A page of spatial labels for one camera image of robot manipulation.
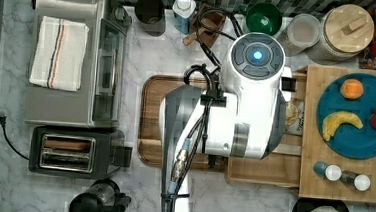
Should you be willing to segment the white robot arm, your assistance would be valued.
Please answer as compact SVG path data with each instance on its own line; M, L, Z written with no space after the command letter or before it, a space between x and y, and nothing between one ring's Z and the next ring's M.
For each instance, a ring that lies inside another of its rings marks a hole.
M229 46L213 72L193 65L183 86L161 101L161 211L190 212L188 179L197 153L263 159L285 131L284 50L264 33L247 33Z

